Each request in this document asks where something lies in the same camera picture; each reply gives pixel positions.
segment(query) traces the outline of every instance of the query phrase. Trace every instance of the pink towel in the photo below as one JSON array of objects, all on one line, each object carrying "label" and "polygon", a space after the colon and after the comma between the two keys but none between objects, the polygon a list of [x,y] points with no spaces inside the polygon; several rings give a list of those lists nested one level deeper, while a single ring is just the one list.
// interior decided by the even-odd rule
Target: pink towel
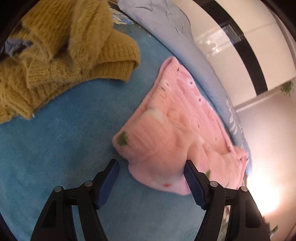
[{"label": "pink towel", "polygon": [[190,193],[183,175],[186,160],[210,180],[237,189],[248,158],[232,145],[219,117],[175,57],[162,64],[151,91],[112,143],[136,180],[180,195]]}]

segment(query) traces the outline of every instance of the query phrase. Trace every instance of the blue blanket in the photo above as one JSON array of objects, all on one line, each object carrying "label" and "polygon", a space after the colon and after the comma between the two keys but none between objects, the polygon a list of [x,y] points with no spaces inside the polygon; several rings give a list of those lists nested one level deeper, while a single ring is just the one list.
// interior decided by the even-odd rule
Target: blue blanket
[{"label": "blue blanket", "polygon": [[[30,240],[55,186],[77,187],[112,158],[120,162],[119,177],[98,212],[110,241],[192,241],[197,234],[204,211],[192,196],[138,183],[112,147],[111,138],[149,92],[163,61],[172,56],[136,24],[115,28],[140,48],[141,65],[128,83],[89,81],[51,101],[30,121],[15,118],[0,125],[0,212],[18,241]],[[74,209],[78,240],[83,240],[77,216]]]},{"label": "blue blanket", "polygon": [[172,3],[168,0],[118,0],[119,8],[162,42],[200,84],[229,130],[234,144],[249,153],[246,174],[250,175],[251,153],[239,117],[211,64],[175,24],[176,20],[168,17],[174,14],[169,11],[170,5]]}]

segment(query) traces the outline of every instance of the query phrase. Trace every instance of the metal screw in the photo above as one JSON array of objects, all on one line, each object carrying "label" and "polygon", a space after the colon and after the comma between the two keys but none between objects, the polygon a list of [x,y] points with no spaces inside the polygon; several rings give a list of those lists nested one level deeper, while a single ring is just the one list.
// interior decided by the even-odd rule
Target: metal screw
[{"label": "metal screw", "polygon": [[241,189],[242,189],[244,192],[247,192],[247,191],[248,191],[248,188],[245,187],[245,186],[242,186]]},{"label": "metal screw", "polygon": [[217,186],[218,186],[218,183],[215,182],[215,181],[212,181],[212,182],[210,182],[210,185],[211,185],[212,187],[217,187]]},{"label": "metal screw", "polygon": [[92,181],[86,181],[86,182],[84,183],[84,185],[85,185],[86,187],[90,187],[90,186],[92,185]]},{"label": "metal screw", "polygon": [[62,187],[61,186],[57,186],[54,189],[55,192],[60,192],[61,190],[62,190]]}]

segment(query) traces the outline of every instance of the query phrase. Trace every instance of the mustard sweater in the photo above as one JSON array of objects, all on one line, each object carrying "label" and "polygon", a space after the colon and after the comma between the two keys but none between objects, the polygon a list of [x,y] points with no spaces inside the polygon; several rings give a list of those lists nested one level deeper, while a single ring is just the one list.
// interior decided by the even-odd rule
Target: mustard sweater
[{"label": "mustard sweater", "polygon": [[0,123],[33,113],[69,88],[96,78],[128,81],[139,48],[112,28],[107,0],[41,0],[11,38],[33,45],[0,62]]}]

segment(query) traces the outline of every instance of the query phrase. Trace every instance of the green plant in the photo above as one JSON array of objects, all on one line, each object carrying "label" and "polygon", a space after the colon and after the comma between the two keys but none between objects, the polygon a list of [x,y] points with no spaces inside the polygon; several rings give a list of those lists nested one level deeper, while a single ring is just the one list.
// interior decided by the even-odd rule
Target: green plant
[{"label": "green plant", "polygon": [[290,80],[290,81],[288,81],[288,82],[281,85],[281,90],[284,93],[286,93],[286,95],[291,96],[291,91],[292,90],[294,91],[293,86],[294,86],[294,83],[293,83],[292,80]]}]

